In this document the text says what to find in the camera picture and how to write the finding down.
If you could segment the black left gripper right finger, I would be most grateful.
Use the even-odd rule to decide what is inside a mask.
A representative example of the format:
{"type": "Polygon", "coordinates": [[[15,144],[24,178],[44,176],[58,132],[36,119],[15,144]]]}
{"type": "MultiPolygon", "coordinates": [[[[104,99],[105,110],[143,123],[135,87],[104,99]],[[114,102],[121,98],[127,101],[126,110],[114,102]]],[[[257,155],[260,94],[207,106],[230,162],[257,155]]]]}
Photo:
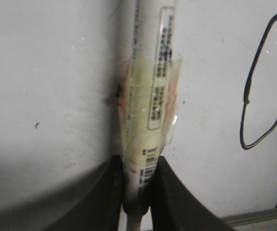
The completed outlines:
{"type": "Polygon", "coordinates": [[[151,183],[150,205],[154,231],[233,230],[190,193],[163,156],[151,183]]]}

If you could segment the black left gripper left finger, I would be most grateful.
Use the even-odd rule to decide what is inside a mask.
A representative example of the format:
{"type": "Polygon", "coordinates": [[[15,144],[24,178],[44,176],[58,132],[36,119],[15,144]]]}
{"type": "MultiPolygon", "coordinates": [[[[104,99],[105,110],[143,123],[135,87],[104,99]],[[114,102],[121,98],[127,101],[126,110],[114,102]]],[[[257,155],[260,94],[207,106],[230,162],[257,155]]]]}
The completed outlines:
{"type": "Polygon", "coordinates": [[[47,231],[116,231],[123,191],[121,157],[113,155],[101,179],[84,199],[47,231]]]}

